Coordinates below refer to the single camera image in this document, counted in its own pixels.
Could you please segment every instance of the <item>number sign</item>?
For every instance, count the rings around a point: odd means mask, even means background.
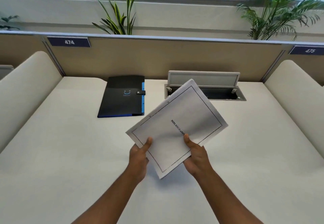
[[[289,54],[324,55],[324,47],[317,46],[294,46]]]
[[[91,47],[88,38],[47,37],[47,39],[50,41],[52,46]]]

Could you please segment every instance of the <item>paper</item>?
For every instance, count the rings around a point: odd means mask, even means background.
[[[163,178],[191,153],[183,135],[203,146],[228,125],[194,80],[190,79],[126,134],[141,148],[151,136],[153,143],[146,153]]]

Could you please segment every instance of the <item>hand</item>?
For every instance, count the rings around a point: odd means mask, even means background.
[[[129,152],[129,163],[125,173],[128,173],[136,184],[140,183],[146,175],[146,165],[148,164],[146,152],[150,148],[152,141],[152,137],[149,137],[141,148],[134,144]]]
[[[189,139],[189,135],[183,136],[185,144],[190,148],[191,156],[183,164],[188,172],[195,178],[214,172],[206,152],[206,149]]]

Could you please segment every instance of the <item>desk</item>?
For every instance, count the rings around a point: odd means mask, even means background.
[[[166,82],[145,81],[146,114]],[[64,77],[0,154],[1,223],[70,223],[125,169],[142,117],[97,118],[105,86]],[[229,124],[205,146],[213,168],[263,222],[322,223],[323,158],[263,83],[238,86],[246,102],[212,101]],[[149,164],[119,223],[217,220],[182,164],[162,180]]]

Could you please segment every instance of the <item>printed page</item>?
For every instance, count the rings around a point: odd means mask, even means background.
[[[225,127],[225,120],[190,79],[126,133],[138,147],[153,138],[146,156],[161,179],[190,156],[184,134],[203,146]]]

